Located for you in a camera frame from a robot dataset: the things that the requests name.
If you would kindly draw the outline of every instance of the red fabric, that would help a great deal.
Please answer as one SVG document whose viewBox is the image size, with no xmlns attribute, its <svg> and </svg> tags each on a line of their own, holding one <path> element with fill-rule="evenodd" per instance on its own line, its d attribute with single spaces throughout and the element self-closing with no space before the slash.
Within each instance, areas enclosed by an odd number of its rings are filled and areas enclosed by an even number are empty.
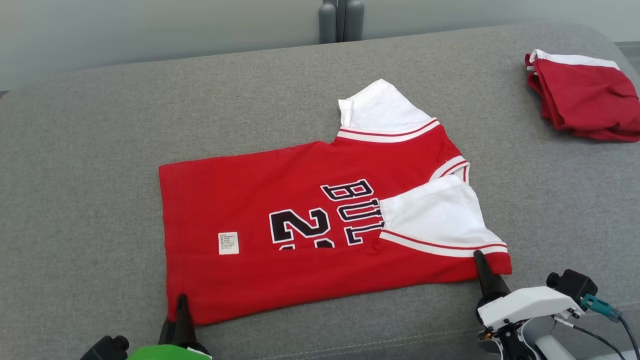
<svg viewBox="0 0 640 360">
<path fill-rule="evenodd" d="M 385 199 L 429 181 L 459 156 L 442 126 L 411 140 L 371 143 L 336 138 L 255 154 L 209 158 L 159 168 L 167 258 L 168 318 L 185 293 L 197 325 L 222 322 L 306 302 L 428 282 L 477 277 L 473 258 L 416 251 L 379 239 L 380 229 L 358 233 L 349 246 L 343 201 L 321 189 L 366 179 L 374 193 L 347 204 Z M 291 209 L 308 223 L 311 209 L 328 214 L 330 230 L 315 238 L 293 231 L 295 250 L 272 241 L 270 214 Z M 239 253 L 219 255 L 218 233 L 237 232 Z M 328 238 L 334 249 L 317 249 Z M 510 274 L 509 255 L 486 255 L 496 274 Z"/>
<path fill-rule="evenodd" d="M 596 140 L 640 140 L 640 102 L 622 71 L 547 59 L 530 63 L 529 54 L 525 64 L 536 71 L 527 82 L 540 94 L 542 117 L 557 130 Z"/>
</svg>

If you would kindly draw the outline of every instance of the teal connector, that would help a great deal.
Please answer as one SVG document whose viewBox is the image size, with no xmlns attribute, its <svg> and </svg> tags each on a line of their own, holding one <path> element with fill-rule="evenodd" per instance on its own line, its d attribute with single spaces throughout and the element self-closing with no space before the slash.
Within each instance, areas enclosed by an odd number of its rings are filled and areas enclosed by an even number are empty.
<svg viewBox="0 0 640 360">
<path fill-rule="evenodd" d="M 597 297 L 587 294 L 582 298 L 582 305 L 587 309 L 595 311 L 598 314 L 603 314 L 613 322 L 620 322 L 619 317 L 622 315 L 622 311 L 609 305 L 608 303 L 598 299 Z"/>
</svg>

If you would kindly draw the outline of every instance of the barcode sticker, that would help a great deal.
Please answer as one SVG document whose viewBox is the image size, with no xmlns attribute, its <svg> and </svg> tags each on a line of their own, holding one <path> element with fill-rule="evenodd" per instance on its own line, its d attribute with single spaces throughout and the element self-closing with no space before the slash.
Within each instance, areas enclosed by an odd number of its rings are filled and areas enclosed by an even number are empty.
<svg viewBox="0 0 640 360">
<path fill-rule="evenodd" d="M 220 255 L 233 255 L 240 253 L 238 233 L 218 233 L 218 245 Z"/>
</svg>

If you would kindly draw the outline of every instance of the red stripe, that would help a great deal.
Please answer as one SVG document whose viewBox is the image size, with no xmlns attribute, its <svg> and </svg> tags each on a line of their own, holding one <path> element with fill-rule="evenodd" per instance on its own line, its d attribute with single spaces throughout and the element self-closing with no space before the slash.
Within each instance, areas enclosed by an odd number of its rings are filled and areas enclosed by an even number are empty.
<svg viewBox="0 0 640 360">
<path fill-rule="evenodd" d="M 448 168 L 448 169 L 447 169 L 447 171 L 445 171 L 445 172 L 443 172 L 443 173 L 442 173 L 442 176 L 444 176 L 444 175 L 449 175 L 449 172 L 450 172 L 451 170 L 453 170 L 454 168 L 456 168 L 456 167 L 458 167 L 458 166 L 460 166 L 460 165 L 462 165 L 462 164 L 464 164 L 464 163 L 467 163 L 467 164 L 468 164 L 468 162 L 467 162 L 466 160 L 461 161 L 461 162 L 459 162 L 459 163 L 457 163 L 457 164 L 453 165 L 452 167 Z"/>
<path fill-rule="evenodd" d="M 433 124 L 434 122 L 438 121 L 438 119 L 433 120 L 432 122 L 430 122 L 429 124 L 426 124 L 425 126 L 422 126 L 420 129 L 416 129 L 413 131 L 409 131 L 408 133 L 401 133 L 401 134 L 378 134 L 378 133 L 364 133 L 362 131 L 357 131 L 357 130 L 351 130 L 351 129 L 340 129 L 340 131 L 344 131 L 345 133 L 353 133 L 353 134 L 359 134 L 359 135 L 373 135 L 373 136 L 404 136 L 404 135 L 409 135 L 409 134 L 413 134 L 413 133 L 417 133 L 418 131 L 424 129 L 425 127 Z"/>
<path fill-rule="evenodd" d="M 434 247 L 441 247 L 441 248 L 443 248 L 443 249 L 452 249 L 452 250 L 473 250 L 473 249 L 484 249 L 485 247 L 492 247 L 492 246 L 507 247 L 507 245 L 506 245 L 506 244 L 487 244 L 487 245 L 482 245 L 482 246 L 478 246 L 478 247 L 455 247 L 455 246 L 446 246 L 446 245 L 435 244 L 435 243 L 430 243 L 430 242 L 427 242 L 427 241 L 422 241 L 422 240 L 413 239 L 413 238 L 410 238 L 410 237 L 408 237 L 408 236 L 400 235 L 400 234 L 394 233 L 393 231 L 389 231 L 389 230 L 386 230 L 386 229 L 382 230 L 382 232 L 383 232 L 383 233 L 389 233 L 389 234 L 391 234 L 391 235 L 395 235 L 395 236 L 397 236 L 397 237 L 399 237 L 399 238 L 403 238 L 403 239 L 405 239 L 405 240 L 410 240 L 410 241 L 414 241 L 414 242 L 417 242 L 417 243 L 423 243 L 423 244 L 431 245 L 431 246 L 434 246 Z"/>
</svg>

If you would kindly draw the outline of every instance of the wire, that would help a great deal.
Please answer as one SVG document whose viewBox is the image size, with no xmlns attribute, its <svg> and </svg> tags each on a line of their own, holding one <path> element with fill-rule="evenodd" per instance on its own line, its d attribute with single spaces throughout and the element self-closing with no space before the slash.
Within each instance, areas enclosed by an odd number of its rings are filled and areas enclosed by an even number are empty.
<svg viewBox="0 0 640 360">
<path fill-rule="evenodd" d="M 572 323 L 570 323 L 570 322 L 566 322 L 566 321 L 564 321 L 564 320 L 562 320 L 562 319 L 560 319 L 560 318 L 557 318 L 557 317 L 555 317 L 555 316 L 553 316 L 553 318 L 554 318 L 554 320 L 555 320 L 555 321 L 557 321 L 557 322 L 559 322 L 559 323 L 561 323 L 561 324 L 563 324 L 563 325 L 567 325 L 567 326 L 569 326 L 569 327 L 571 327 L 571 328 L 573 328 L 573 329 L 576 329 L 576 330 L 578 330 L 578 331 L 584 332 L 585 334 L 590 335 L 590 336 L 593 336 L 594 338 L 596 338 L 596 339 L 598 339 L 598 340 L 602 341 L 605 345 L 607 345 L 608 347 L 612 348 L 612 349 L 616 352 L 616 354 L 617 354 L 618 356 L 620 356 L 620 359 L 622 359 L 622 360 L 626 360 L 626 359 L 625 359 L 625 357 L 624 357 L 624 356 L 622 356 L 622 353 L 620 352 L 620 350 L 618 350 L 618 348 L 616 348 L 615 346 L 613 346 L 613 345 L 612 345 L 610 342 L 608 342 L 605 338 L 603 338 L 603 337 L 601 337 L 601 336 L 599 336 L 599 335 L 596 335 L 596 334 L 592 333 L 592 332 L 591 332 L 591 331 L 589 331 L 589 330 L 585 330 L 585 329 L 583 329 L 582 327 L 575 326 L 574 324 L 572 324 Z"/>
<path fill-rule="evenodd" d="M 618 319 L 622 323 L 622 326 L 625 327 L 627 334 L 629 334 L 629 339 L 631 339 L 631 345 L 634 346 L 634 351 L 636 352 L 637 360 L 640 360 L 640 351 L 638 351 L 638 344 L 636 343 L 636 339 L 634 338 L 634 336 L 631 334 L 631 329 L 629 329 L 629 325 L 627 324 L 625 319 L 622 318 L 622 316 L 619 316 Z"/>
</svg>

